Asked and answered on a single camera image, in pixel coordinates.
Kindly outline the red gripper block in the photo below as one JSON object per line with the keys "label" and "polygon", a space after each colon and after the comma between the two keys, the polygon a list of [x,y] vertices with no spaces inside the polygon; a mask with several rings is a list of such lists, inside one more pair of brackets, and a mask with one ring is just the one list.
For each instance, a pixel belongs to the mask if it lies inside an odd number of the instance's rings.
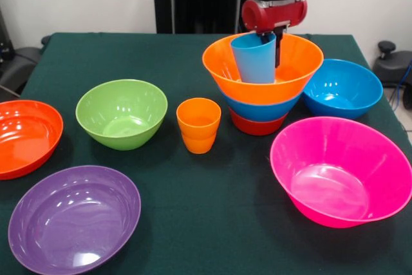
{"label": "red gripper block", "polygon": [[306,0],[260,1],[247,0],[243,3],[241,17],[247,30],[260,33],[262,44],[276,36],[276,63],[280,65],[281,40],[286,27],[299,25],[308,10]]}

